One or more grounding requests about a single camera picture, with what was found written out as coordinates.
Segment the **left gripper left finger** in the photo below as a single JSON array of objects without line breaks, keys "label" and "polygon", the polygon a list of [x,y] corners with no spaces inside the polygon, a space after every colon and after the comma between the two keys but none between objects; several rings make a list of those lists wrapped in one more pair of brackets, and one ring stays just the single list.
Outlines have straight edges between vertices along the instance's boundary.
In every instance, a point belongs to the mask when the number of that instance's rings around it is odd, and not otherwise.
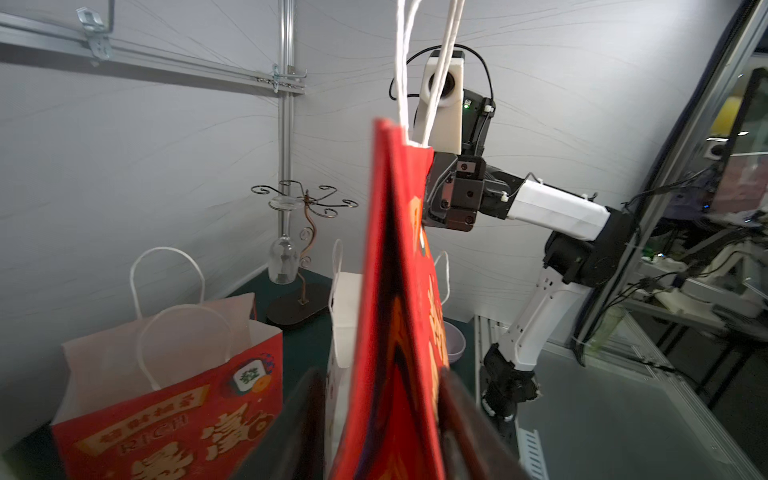
[{"label": "left gripper left finger", "polygon": [[321,479],[325,453],[325,376],[309,369],[261,443],[233,479]]}]

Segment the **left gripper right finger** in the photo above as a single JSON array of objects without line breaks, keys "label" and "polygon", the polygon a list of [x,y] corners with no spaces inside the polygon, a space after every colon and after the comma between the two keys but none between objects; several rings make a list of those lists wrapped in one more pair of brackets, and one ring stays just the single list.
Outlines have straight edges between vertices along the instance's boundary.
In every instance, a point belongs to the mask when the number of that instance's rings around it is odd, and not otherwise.
[{"label": "left gripper right finger", "polygon": [[447,368],[439,375],[439,431],[447,479],[529,479],[461,379]]}]

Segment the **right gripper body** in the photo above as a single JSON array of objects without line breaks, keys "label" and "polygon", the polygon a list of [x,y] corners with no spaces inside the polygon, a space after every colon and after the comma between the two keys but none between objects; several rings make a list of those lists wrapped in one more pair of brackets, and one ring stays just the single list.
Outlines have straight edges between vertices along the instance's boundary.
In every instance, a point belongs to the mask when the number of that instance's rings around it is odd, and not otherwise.
[{"label": "right gripper body", "polygon": [[505,219],[510,186],[483,159],[495,103],[463,91],[462,140],[458,154],[436,152],[427,177],[422,224],[469,232],[479,214]]}]

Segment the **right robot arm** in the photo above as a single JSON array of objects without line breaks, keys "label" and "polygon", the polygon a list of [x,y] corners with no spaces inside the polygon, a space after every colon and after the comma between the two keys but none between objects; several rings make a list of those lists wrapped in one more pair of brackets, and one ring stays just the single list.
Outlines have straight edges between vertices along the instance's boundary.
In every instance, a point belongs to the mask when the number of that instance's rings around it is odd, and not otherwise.
[{"label": "right robot arm", "polygon": [[634,227],[631,216],[549,186],[517,177],[482,158],[495,103],[466,90],[455,153],[437,150],[426,182],[422,222],[469,232],[476,217],[520,220],[550,230],[536,289],[506,333],[483,359],[488,415],[510,422],[521,403],[539,395],[534,368],[544,344],[576,301],[615,274]]}]

